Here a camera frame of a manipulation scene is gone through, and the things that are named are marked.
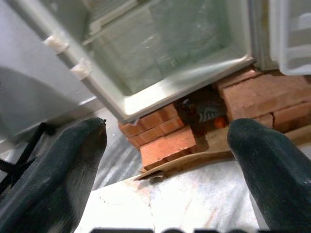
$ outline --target white marble surface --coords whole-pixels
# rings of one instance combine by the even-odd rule
[[[179,228],[255,232],[249,191],[234,161],[204,166],[162,182],[134,178],[92,191],[76,233],[93,228]]]

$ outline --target open refrigerator door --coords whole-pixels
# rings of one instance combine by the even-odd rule
[[[254,61],[247,0],[11,2],[122,123]]]
[[[286,75],[311,74],[311,1],[270,0],[270,55]]]

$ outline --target orange object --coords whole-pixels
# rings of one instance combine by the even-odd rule
[[[227,126],[227,123],[225,121],[225,118],[223,116],[219,116],[217,118],[214,119],[214,126],[217,129],[221,129]]]

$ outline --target brick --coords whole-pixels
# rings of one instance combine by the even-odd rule
[[[139,135],[136,135],[134,137],[129,138],[129,141],[136,147],[139,148],[142,145],[147,144],[148,142],[152,142],[156,140],[157,138],[161,137],[163,134],[162,132],[157,128],[149,129]]]
[[[142,146],[142,145],[145,144],[145,142],[143,141],[143,139],[142,139],[139,135],[137,135],[137,136],[135,136],[135,137],[132,137],[132,138],[129,138],[128,140],[129,140],[129,142],[132,143],[133,146],[136,147],[138,150],[139,150],[140,146]]]
[[[163,121],[168,121],[178,116],[178,112],[172,103],[159,109],[159,114]]]
[[[131,137],[138,135],[138,134],[147,130],[139,122],[137,123],[137,125],[132,125],[132,124],[123,125],[119,122],[118,126],[119,126],[119,129],[121,130],[121,132],[128,138],[131,138]]]
[[[264,116],[257,117],[254,120],[269,128],[273,128],[273,116],[271,113],[264,115]]]
[[[153,113],[142,117],[138,121],[137,125],[123,125],[119,123],[119,129],[127,138],[131,138],[175,117],[178,117],[177,110],[173,104],[169,104]]]
[[[160,164],[191,153],[191,148],[195,145],[191,128],[186,126],[140,147],[142,164],[146,170],[150,170]]]
[[[296,130],[298,128],[310,124],[311,124],[311,115],[308,115],[287,122],[279,123],[274,126],[274,129],[282,133],[287,133],[289,131]]]
[[[162,132],[163,135],[171,133],[175,130],[178,130],[184,126],[184,123],[179,117],[170,119],[158,126],[158,129]]]
[[[254,78],[258,75],[261,75],[262,72],[256,70],[253,66],[246,67],[238,72],[235,72],[223,79],[220,79],[215,83],[216,89],[218,90],[219,94],[223,96],[223,89],[235,84],[238,84],[242,81],[245,81],[250,78]]]
[[[311,102],[297,104],[274,112],[274,124],[279,125],[308,115],[311,115]]]
[[[304,76],[261,75],[224,89],[230,120],[256,118],[301,103],[311,96]]]

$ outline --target stacked bricks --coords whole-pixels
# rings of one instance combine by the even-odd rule
[[[119,129],[137,149],[183,126],[173,104],[142,117],[136,125],[119,123]]]
[[[173,104],[142,117],[136,125],[119,123],[119,129],[140,150],[146,170],[197,149],[190,126],[184,125]]]
[[[253,118],[283,133],[311,124],[310,77],[248,67],[214,86],[225,100],[230,121]]]
[[[166,162],[191,154],[196,146],[190,126],[186,126],[167,136],[140,148],[142,164],[150,170]]]

